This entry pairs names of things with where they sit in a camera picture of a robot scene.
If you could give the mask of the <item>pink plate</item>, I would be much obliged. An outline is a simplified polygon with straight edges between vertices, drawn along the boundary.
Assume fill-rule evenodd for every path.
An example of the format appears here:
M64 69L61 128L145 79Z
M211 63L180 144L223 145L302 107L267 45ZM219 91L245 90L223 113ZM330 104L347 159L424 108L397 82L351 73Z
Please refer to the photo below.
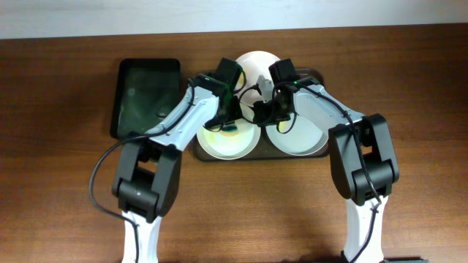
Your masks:
M279 60L279 57L265 51L252 51L238 57L236 61L246 73L246 85L244 86L244 90L256 84L260 75L266 80L273 82L268 68ZM243 84L244 76L241 73L235 90L242 88ZM249 107L253 107L256 101L262 100L263 98L258 92L247 91L242 97L241 102Z

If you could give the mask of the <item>white plate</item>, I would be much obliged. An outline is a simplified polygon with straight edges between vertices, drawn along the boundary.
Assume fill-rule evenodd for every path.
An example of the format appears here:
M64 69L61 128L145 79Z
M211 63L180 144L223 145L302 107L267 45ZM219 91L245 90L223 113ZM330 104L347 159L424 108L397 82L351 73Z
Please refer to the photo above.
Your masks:
M231 161L250 154L260 141L261 128L243 118L234 125L235 130L229 131L199 129L194 154L203 161Z

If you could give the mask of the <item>light blue plate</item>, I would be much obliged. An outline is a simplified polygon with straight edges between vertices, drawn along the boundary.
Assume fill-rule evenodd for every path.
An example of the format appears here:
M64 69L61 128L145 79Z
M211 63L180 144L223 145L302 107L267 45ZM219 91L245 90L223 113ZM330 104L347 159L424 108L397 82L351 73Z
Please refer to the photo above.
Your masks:
M326 152L327 137L311 121L290 113L290 120L266 126L271 143L291 156L319 156Z

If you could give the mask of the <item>green and yellow sponge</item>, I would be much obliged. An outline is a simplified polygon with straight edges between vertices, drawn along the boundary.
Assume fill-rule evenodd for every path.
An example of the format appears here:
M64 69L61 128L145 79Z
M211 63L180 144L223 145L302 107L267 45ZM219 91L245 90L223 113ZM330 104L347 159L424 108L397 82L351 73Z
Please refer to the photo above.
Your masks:
M223 126L221 134L226 137L232 137L238 134L238 127L235 124Z

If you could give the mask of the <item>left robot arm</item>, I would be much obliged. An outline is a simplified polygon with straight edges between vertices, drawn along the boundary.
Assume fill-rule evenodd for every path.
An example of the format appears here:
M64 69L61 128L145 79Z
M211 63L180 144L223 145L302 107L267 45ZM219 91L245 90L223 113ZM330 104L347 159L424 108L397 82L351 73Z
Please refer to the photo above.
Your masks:
M157 262L159 228L178 194L182 154L199 129L240 117L235 87L243 75L238 62L223 58L214 72L188 81L183 99L168 116L119 142L111 191L124 220L123 262Z

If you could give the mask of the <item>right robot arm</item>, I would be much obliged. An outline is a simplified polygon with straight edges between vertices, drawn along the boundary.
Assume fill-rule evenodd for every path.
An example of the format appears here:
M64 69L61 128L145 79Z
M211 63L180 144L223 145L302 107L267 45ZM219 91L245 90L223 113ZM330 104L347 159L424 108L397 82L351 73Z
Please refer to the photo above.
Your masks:
M258 126L279 125L291 113L311 121L327 137L331 176L347 209L345 262L383 262L382 222L399 166L388 123L333 98L315 77L300 77L290 59L268 68L272 84L255 102Z

